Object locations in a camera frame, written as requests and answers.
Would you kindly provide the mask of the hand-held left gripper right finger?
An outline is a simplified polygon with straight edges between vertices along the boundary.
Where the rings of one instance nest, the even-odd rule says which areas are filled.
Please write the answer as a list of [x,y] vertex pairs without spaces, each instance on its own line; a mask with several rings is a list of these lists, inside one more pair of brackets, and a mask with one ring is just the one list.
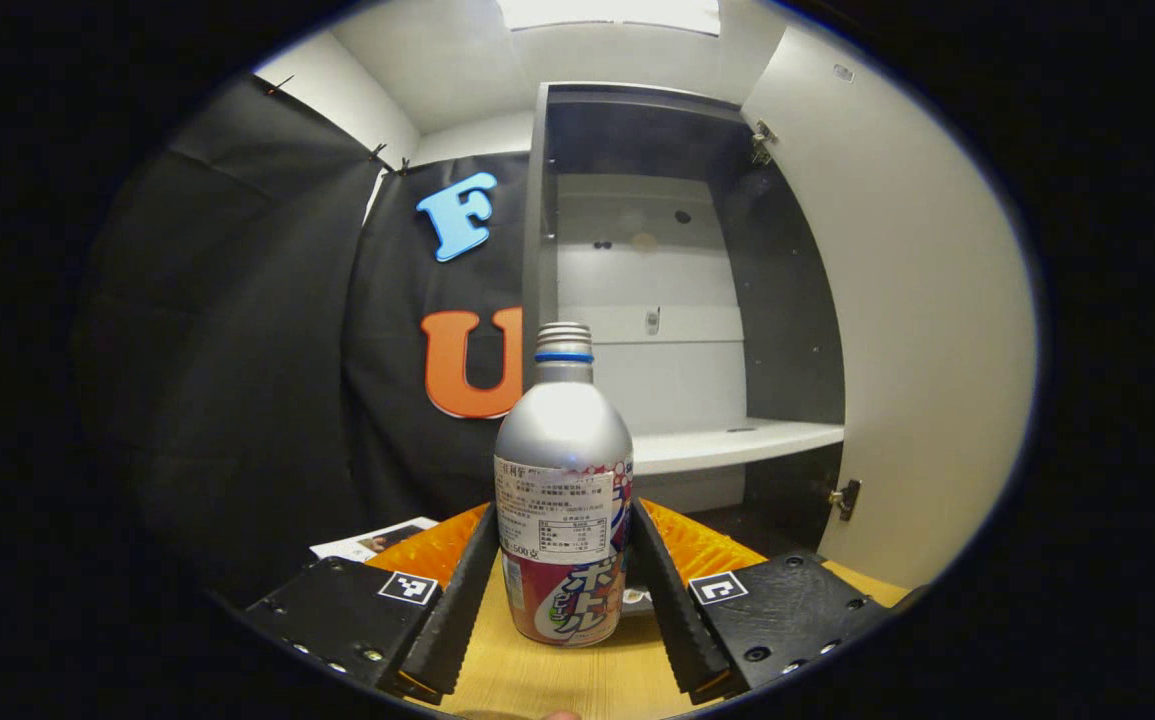
[[765,556],[654,502],[632,503],[629,557],[677,685],[696,705],[805,674],[914,601],[819,552]]

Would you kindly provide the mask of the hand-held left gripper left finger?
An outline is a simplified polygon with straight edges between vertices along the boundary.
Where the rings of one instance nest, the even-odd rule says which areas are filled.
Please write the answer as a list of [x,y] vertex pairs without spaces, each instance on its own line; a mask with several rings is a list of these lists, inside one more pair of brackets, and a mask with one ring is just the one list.
[[448,579],[330,556],[251,604],[243,623],[358,691],[439,705],[457,686],[498,559],[494,503],[465,515],[468,536],[444,555]]

